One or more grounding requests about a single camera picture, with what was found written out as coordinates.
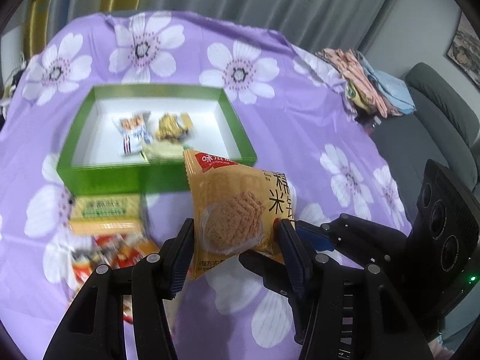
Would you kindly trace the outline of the yellow rice cracker packet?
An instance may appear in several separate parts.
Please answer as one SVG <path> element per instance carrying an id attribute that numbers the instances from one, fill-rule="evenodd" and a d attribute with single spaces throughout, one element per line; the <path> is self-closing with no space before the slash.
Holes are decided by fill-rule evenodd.
<path id="1" fill-rule="evenodd" d="M 247 250 L 281 263 L 274 226 L 294 220 L 286 175 L 191 149 L 183 157 L 193 198 L 191 279 Z"/>

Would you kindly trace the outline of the red white snack packet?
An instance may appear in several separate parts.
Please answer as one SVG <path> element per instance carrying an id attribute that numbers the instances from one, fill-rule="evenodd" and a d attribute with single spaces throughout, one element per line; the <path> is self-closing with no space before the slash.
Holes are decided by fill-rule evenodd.
<path id="1" fill-rule="evenodd" d="M 133 302 L 131 295 L 123 295 L 123 320 L 126 323 L 132 324 L 133 323 Z"/>

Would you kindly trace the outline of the orange triangular snack packet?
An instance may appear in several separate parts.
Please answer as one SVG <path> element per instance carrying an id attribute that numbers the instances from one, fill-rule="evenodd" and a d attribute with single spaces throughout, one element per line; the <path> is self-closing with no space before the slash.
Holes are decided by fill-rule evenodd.
<path id="1" fill-rule="evenodd" d="M 71 267 L 75 279 L 75 294 L 77 294 L 96 267 L 103 263 L 101 250 L 75 250 L 72 252 Z"/>

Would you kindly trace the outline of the red orange snack packet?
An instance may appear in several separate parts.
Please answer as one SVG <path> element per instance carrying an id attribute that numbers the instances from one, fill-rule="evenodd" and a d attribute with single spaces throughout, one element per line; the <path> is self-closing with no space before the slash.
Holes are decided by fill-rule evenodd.
<path id="1" fill-rule="evenodd" d="M 94 246 L 112 268 L 131 267 L 160 250 L 143 232 L 95 236 Z"/>

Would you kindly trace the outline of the purple floral tablecloth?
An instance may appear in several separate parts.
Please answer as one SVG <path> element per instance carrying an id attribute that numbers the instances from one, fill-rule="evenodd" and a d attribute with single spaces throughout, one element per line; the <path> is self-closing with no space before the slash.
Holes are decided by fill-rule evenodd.
<path id="1" fill-rule="evenodd" d="M 32 58 L 1 130 L 1 321 L 41 359 L 75 289 L 71 198 L 56 171 L 94 86 L 222 88 L 257 155 L 286 175 L 290 211 L 320 224 L 348 213 L 409 233 L 386 161 L 343 107 L 343 83 L 281 34 L 188 12 L 75 19 Z"/>

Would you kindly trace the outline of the grey sofa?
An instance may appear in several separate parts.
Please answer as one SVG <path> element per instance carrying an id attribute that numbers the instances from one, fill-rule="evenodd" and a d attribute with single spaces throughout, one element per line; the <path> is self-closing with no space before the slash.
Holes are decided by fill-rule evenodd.
<path id="1" fill-rule="evenodd" d="M 364 126 L 390 167 L 407 219 L 414 221 L 429 159 L 449 167 L 475 197 L 479 196 L 479 153 L 473 148 L 479 119 L 426 63 L 412 67 L 404 82 L 416 111 L 387 119 L 371 116 Z"/>

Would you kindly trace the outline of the folded clothes pile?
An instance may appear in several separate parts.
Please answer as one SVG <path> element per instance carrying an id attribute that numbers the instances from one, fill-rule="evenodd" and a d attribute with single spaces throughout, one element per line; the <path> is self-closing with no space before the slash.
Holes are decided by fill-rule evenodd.
<path id="1" fill-rule="evenodd" d="M 384 119 L 416 111 L 416 105 L 403 80 L 375 70 L 356 49 L 325 48 L 316 56 L 329 63 L 346 80 L 345 96 L 356 111 L 378 114 Z"/>

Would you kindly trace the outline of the green cardboard box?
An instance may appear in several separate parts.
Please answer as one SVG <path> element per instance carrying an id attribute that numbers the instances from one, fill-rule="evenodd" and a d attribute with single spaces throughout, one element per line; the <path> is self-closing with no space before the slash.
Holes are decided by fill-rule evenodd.
<path id="1" fill-rule="evenodd" d="M 188 188 L 183 150 L 252 166 L 257 156 L 226 93 L 197 85 L 99 85 L 85 96 L 57 172 L 74 195 Z"/>

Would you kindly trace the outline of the pale green snack packet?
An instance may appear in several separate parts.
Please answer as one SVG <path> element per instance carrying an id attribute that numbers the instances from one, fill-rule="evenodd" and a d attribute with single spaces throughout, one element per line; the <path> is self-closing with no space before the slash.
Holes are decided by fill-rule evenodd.
<path id="1" fill-rule="evenodd" d="M 142 144 L 140 155 L 148 163 L 168 160 L 180 160 L 183 152 L 188 150 L 188 145 L 171 141 L 154 141 L 151 144 Z"/>

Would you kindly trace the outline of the brown snack packet in box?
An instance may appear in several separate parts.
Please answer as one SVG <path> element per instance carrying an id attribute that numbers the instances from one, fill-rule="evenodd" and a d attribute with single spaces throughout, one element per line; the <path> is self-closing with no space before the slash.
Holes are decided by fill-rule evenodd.
<path id="1" fill-rule="evenodd" d="M 187 113 L 179 115 L 166 113 L 159 119 L 155 138 L 158 141 L 180 141 L 189 134 L 192 128 L 193 122 Z"/>

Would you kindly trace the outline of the silver wrapped snack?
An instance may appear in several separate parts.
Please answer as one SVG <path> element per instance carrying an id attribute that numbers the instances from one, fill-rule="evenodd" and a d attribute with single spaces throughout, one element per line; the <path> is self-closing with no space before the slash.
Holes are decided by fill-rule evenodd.
<path id="1" fill-rule="evenodd" d="M 150 116 L 149 111 L 140 111 L 114 121 L 114 125 L 122 137 L 121 155 L 139 154 L 143 151 L 143 146 L 152 143 L 153 136 L 147 126 Z"/>

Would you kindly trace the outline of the framed wall picture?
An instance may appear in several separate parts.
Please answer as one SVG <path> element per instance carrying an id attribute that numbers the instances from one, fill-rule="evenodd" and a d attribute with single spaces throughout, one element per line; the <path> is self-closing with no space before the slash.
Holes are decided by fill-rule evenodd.
<path id="1" fill-rule="evenodd" d="M 479 88 L 479 37 L 464 13 L 460 14 L 447 56 Z"/>

